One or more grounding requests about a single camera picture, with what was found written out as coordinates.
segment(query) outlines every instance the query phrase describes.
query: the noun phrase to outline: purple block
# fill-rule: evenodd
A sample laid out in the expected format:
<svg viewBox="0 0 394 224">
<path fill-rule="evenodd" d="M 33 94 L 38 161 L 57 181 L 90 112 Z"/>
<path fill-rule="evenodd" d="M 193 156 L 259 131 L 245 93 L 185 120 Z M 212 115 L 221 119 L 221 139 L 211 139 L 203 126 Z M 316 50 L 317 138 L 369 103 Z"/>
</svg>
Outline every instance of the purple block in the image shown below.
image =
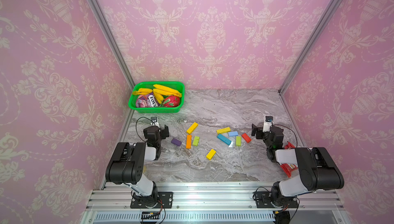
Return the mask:
<svg viewBox="0 0 394 224">
<path fill-rule="evenodd" d="M 177 145 L 177 146 L 180 146 L 180 145 L 182 144 L 182 142 L 179 141 L 179 140 L 176 139 L 176 138 L 173 138 L 173 139 L 171 140 L 171 143 L 173 143 L 173 144 L 175 144 L 175 145 Z"/>
</svg>

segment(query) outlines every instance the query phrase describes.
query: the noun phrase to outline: banana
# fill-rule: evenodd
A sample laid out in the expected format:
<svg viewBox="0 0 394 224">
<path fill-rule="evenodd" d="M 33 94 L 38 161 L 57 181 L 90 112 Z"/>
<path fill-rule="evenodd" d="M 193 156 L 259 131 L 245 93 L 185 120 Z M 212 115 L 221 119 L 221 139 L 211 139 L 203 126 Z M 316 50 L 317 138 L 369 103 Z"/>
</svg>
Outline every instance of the banana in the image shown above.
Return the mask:
<svg viewBox="0 0 394 224">
<path fill-rule="evenodd" d="M 140 89 L 138 89 L 138 92 L 151 93 L 152 91 L 153 91 L 152 89 L 148 89 L 148 88 L 140 88 Z"/>
<path fill-rule="evenodd" d="M 163 101 L 164 97 L 162 95 L 160 95 L 157 92 L 153 92 L 155 98 L 157 99 L 157 102 L 159 102 L 159 104 L 161 104 L 161 102 Z"/>
<path fill-rule="evenodd" d="M 146 95 L 151 93 L 153 90 L 149 88 L 140 88 L 138 90 L 133 91 L 133 95 Z"/>
<path fill-rule="evenodd" d="M 163 90 L 163 91 L 169 92 L 169 93 L 171 93 L 171 95 L 175 95 L 175 96 L 180 97 L 180 98 L 182 97 L 182 93 L 180 93 L 179 91 L 174 90 L 174 89 L 172 89 L 170 87 L 166 87 L 166 86 L 163 86 L 163 85 L 160 85 L 160 84 L 154 84 L 153 87 L 155 87 L 156 89 L 159 89 L 159 90 Z"/>
<path fill-rule="evenodd" d="M 150 92 L 138 92 L 138 91 L 133 91 L 133 95 L 146 95 L 146 94 L 149 94 Z"/>
<path fill-rule="evenodd" d="M 172 92 L 168 92 L 168 91 L 160 90 L 160 89 L 153 89 L 153 93 L 159 93 L 161 95 L 174 95 L 177 97 L 182 97 L 182 94 L 172 93 Z"/>
</svg>

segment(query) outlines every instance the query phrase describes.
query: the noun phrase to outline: marble tabletop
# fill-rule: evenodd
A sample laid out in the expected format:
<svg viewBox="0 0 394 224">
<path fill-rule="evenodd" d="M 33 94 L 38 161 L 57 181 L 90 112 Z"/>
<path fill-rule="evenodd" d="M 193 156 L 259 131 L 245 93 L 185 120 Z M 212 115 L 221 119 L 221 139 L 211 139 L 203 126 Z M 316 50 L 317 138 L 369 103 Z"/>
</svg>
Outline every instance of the marble tabletop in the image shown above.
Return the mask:
<svg viewBox="0 0 394 224">
<path fill-rule="evenodd" d="M 145 116 L 157 116 L 160 126 L 169 127 L 170 137 L 162 140 L 162 152 L 157 161 L 145 161 L 145 175 L 155 182 L 217 182 L 217 181 L 280 181 L 288 177 L 278 164 L 268 160 L 263 140 L 251 137 L 252 123 L 262 126 L 266 115 L 273 116 L 274 124 L 293 127 L 274 90 L 187 90 L 184 105 L 178 113 L 140 114 L 134 112 L 126 142 L 141 142 L 135 131 L 135 121 Z M 192 133 L 199 136 L 198 146 L 186 149 L 186 130 L 194 123 L 199 126 Z M 138 122 L 142 138 L 147 119 Z M 216 130 L 230 127 L 238 134 L 247 133 L 250 143 L 242 139 L 230 146 L 217 138 Z M 180 147 L 172 138 L 182 141 Z M 294 134 L 284 128 L 284 140 L 295 144 Z M 212 160 L 206 155 L 214 149 Z"/>
</svg>

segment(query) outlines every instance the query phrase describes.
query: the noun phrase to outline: green block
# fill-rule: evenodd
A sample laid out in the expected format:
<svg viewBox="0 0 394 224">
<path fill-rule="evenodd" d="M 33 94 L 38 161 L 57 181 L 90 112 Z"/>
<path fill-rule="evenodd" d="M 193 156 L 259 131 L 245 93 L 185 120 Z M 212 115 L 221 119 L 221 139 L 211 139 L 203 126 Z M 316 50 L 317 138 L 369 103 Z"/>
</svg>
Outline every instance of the green block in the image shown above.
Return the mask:
<svg viewBox="0 0 394 224">
<path fill-rule="evenodd" d="M 200 137 L 199 137 L 199 136 L 194 136 L 193 145 L 194 145 L 194 146 L 197 146 L 199 140 L 200 140 Z"/>
<path fill-rule="evenodd" d="M 236 139 L 235 139 L 235 145 L 236 145 L 236 146 L 241 146 L 241 137 L 240 137 L 240 136 L 237 136 L 237 137 L 236 137 Z"/>
</svg>

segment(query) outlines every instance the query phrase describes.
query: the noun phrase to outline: pink wall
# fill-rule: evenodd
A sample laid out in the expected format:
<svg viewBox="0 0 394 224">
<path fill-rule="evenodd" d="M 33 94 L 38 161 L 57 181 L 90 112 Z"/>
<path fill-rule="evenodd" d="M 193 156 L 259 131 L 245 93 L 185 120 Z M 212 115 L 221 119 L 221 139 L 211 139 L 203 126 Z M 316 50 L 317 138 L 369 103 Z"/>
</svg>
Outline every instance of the pink wall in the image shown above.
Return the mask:
<svg viewBox="0 0 394 224">
<path fill-rule="evenodd" d="M 279 88 L 329 0 L 99 0 L 135 82 Z"/>
<path fill-rule="evenodd" d="M 0 223 L 79 223 L 128 110 L 86 0 L 0 0 Z"/>
<path fill-rule="evenodd" d="M 345 178 L 354 224 L 392 223 L 394 0 L 343 0 L 285 99 L 304 141 Z"/>
</svg>

